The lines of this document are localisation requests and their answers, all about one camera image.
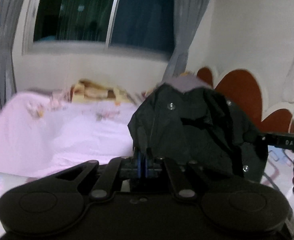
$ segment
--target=dark green jacket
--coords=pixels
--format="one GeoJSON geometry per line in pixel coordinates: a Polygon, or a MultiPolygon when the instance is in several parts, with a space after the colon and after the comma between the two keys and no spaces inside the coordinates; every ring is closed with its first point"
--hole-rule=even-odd
{"type": "Polygon", "coordinates": [[[268,151],[244,142],[257,133],[246,114],[220,93],[196,88],[186,93],[164,84],[138,108],[128,124],[134,147],[185,164],[197,160],[260,182],[268,151]]]}

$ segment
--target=black fabric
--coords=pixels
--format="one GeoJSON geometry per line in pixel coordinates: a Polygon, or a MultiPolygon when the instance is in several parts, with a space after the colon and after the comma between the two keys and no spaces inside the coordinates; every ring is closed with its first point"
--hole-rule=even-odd
{"type": "Polygon", "coordinates": [[[236,104],[214,90],[186,93],[164,84],[138,108],[128,124],[134,147],[185,164],[197,160],[221,171],[259,182],[267,147],[244,142],[245,133],[258,133],[236,104]],[[243,166],[249,167],[243,172],[243,166]]]}

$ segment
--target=black device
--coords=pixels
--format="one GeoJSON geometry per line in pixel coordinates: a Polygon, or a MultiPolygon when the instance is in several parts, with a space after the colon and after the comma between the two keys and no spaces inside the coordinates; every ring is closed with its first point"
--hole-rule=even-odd
{"type": "MultiPolygon", "coordinates": [[[[255,136],[294,151],[294,134],[255,136]]],[[[1,240],[291,239],[290,206],[270,187],[148,149],[107,165],[88,161],[0,198],[1,240]],[[124,180],[130,192],[121,191],[124,180]]]]}

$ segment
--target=window sill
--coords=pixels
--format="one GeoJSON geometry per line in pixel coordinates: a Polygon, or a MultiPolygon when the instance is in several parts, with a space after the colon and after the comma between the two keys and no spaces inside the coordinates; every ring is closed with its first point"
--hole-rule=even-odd
{"type": "Polygon", "coordinates": [[[120,46],[109,46],[106,48],[104,42],[90,41],[38,41],[32,44],[26,54],[100,54],[140,59],[143,58],[152,61],[163,61],[166,63],[169,62],[171,57],[171,54],[169,53],[146,51],[136,48],[120,46]]]}

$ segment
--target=window pane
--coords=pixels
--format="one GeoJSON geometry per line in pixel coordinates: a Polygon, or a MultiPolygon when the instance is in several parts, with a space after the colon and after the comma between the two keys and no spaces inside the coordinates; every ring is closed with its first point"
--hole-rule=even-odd
{"type": "Polygon", "coordinates": [[[40,0],[34,41],[106,41],[114,0],[40,0]]]}
{"type": "Polygon", "coordinates": [[[174,0],[119,0],[111,45],[174,50],[174,0]]]}

